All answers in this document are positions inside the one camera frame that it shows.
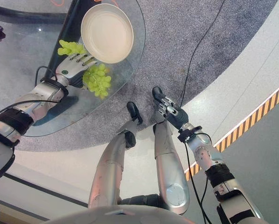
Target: robot leg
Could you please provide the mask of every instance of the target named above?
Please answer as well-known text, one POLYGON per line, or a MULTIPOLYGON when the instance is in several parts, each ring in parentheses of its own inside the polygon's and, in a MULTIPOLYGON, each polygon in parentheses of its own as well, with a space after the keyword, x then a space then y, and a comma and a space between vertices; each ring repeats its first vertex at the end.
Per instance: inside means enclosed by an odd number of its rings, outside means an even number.
POLYGON ((166 120, 154 125, 153 130, 158 186, 164 208, 183 214, 189 206, 189 189, 172 132, 166 120))
POLYGON ((91 188, 89 209, 118 204, 125 150, 135 146, 136 126, 142 123, 133 102, 127 104, 127 109, 132 119, 117 131, 100 158, 91 188))

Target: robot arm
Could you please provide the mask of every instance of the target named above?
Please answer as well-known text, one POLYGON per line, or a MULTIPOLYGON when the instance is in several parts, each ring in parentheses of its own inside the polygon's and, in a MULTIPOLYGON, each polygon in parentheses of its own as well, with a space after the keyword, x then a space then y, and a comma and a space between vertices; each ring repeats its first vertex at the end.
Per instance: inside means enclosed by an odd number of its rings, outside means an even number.
POLYGON ((57 67, 55 77, 44 78, 31 92, 16 100, 16 103, 30 102, 18 104, 0 114, 0 177, 14 162, 13 148, 20 137, 68 95, 68 85, 81 88, 83 71, 95 63, 91 55, 70 55, 57 67))
POLYGON ((178 139, 187 143, 196 162, 205 171, 219 201, 217 212, 223 224, 266 223, 263 216, 240 186, 222 159, 222 154, 212 146, 210 138, 188 122, 186 112, 166 97, 159 87, 154 87, 153 97, 159 104, 159 113, 179 130, 178 139))

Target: grape bunch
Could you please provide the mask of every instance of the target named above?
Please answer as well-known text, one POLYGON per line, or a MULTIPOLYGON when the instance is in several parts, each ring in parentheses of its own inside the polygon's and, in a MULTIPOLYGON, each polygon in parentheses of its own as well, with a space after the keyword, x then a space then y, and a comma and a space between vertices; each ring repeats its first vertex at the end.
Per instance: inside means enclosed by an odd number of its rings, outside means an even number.
POLYGON ((79 54, 87 53, 87 50, 84 49, 83 44, 78 44, 76 42, 66 42, 63 40, 60 40, 59 43, 62 47, 57 50, 58 55, 71 55, 73 53, 79 53, 79 54))
POLYGON ((112 77, 106 76, 109 72, 109 68, 104 64, 93 65, 84 72, 83 83, 87 85, 90 92, 95 92, 96 97, 104 99, 108 96, 107 90, 111 86, 112 77))

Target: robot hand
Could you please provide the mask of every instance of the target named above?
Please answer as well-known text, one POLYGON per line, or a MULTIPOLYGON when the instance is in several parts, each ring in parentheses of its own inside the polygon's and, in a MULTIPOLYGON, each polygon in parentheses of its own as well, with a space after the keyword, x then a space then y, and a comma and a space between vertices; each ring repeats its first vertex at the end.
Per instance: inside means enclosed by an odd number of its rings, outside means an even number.
POLYGON ((154 87, 152 94, 158 102, 158 112, 175 128, 180 130, 184 124, 188 123, 188 115, 186 112, 166 97, 159 87, 154 87))
POLYGON ((56 74, 67 78, 69 85, 82 88, 83 71, 96 63, 92 55, 72 54, 59 64, 56 74))

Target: humanoid robot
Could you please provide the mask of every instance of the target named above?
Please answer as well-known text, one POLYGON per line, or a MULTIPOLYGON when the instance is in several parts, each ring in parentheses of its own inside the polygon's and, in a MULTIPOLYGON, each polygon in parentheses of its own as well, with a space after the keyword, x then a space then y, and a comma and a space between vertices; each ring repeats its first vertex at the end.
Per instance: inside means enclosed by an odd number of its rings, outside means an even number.
MULTIPOLYGON (((62 103, 62 98, 68 94, 68 85, 77 88, 83 86, 83 71, 91 65, 91 55, 70 55, 57 67, 54 77, 42 79, 30 93, 0 113, 0 177, 12 165, 15 159, 14 147, 20 137, 36 121, 44 118, 49 109, 62 103)), ((154 87, 152 94, 158 106, 153 132, 160 193, 128 199, 119 196, 124 154, 135 146, 136 126, 142 123, 137 106, 128 102, 131 118, 115 133, 100 158, 92 183, 89 209, 47 223, 193 223, 181 216, 189 206, 189 189, 172 141, 168 124, 171 123, 179 130, 178 139, 193 151, 196 162, 210 181, 219 202, 217 212, 221 222, 266 224, 257 207, 229 171, 222 154, 212 146, 210 137, 201 131, 202 127, 190 124, 185 111, 163 94, 159 87, 154 87)))

